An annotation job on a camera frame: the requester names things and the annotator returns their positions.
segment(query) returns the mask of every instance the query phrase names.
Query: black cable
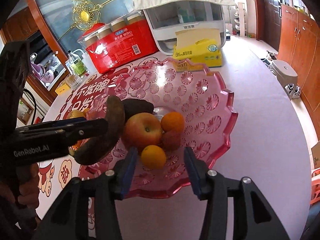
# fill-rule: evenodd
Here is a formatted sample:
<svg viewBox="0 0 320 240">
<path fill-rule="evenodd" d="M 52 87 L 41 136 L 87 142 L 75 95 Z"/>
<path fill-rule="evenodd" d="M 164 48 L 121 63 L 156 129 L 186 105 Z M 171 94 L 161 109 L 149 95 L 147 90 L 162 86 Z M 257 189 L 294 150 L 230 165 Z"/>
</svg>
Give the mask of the black cable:
<svg viewBox="0 0 320 240">
<path fill-rule="evenodd" d="M 33 103 L 35 104 L 35 109 L 34 109 L 32 121 L 31 121 L 31 124 L 33 124 L 33 122 L 35 121 L 35 117 L 36 117 L 37 103 L 36 103 L 35 97 L 28 89 L 24 88 L 23 91 L 25 91 L 29 96 L 31 96 Z"/>
</svg>

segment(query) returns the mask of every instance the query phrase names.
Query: red lid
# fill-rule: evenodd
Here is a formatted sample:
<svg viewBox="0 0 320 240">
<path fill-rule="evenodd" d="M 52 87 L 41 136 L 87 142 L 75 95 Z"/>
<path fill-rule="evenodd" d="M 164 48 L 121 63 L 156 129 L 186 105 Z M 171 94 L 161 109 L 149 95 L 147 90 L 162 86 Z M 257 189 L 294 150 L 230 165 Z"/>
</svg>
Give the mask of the red lid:
<svg viewBox="0 0 320 240">
<path fill-rule="evenodd" d="M 89 30 L 87 30 L 84 34 L 82 34 L 80 36 L 80 38 L 83 37 L 83 36 L 88 35 L 89 33 L 93 33 L 94 31 L 98 30 L 99 28 L 101 28 L 104 25 L 106 25 L 106 24 L 105 23 L 96 23 L 96 24 L 94 24 Z"/>
</svg>

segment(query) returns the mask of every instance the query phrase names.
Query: beige stool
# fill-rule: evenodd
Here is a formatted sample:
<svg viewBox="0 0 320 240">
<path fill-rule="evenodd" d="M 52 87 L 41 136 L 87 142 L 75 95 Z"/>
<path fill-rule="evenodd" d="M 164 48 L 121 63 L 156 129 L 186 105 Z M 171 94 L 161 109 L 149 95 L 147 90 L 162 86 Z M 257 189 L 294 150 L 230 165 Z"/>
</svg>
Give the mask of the beige stool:
<svg viewBox="0 0 320 240">
<path fill-rule="evenodd" d="M 269 69 L 277 77 L 277 80 L 291 100 L 298 82 L 297 73 L 288 63 L 282 60 L 273 60 L 269 66 Z M 293 90 L 291 93 L 288 93 L 288 91 L 285 89 L 286 85 L 288 84 L 293 84 Z"/>
</svg>

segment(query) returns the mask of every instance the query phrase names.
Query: drawer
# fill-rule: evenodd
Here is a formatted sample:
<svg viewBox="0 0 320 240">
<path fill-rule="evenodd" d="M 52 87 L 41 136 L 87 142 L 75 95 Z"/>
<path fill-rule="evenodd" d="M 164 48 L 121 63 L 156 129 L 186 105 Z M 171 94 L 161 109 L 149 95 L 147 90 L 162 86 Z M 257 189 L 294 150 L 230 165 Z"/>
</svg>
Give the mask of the drawer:
<svg viewBox="0 0 320 240">
<path fill-rule="evenodd" d="M 295 8 L 281 4 L 281 14 L 283 18 L 298 22 L 298 11 Z"/>
<path fill-rule="evenodd" d="M 318 25 L 308 15 L 298 12 L 298 22 L 307 30 L 311 31 L 314 35 L 317 35 Z"/>
</svg>

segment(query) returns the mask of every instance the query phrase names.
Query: front door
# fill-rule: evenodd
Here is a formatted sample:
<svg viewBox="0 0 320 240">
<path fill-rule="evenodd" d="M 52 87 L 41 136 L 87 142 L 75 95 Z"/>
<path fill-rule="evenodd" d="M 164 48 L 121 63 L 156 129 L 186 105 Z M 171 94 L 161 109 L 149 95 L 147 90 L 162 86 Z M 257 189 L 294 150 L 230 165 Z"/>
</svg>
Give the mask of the front door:
<svg viewBox="0 0 320 240">
<path fill-rule="evenodd" d="M 264 0 L 265 28 L 263 40 L 277 51 L 280 44 L 282 2 L 283 0 Z"/>
</svg>

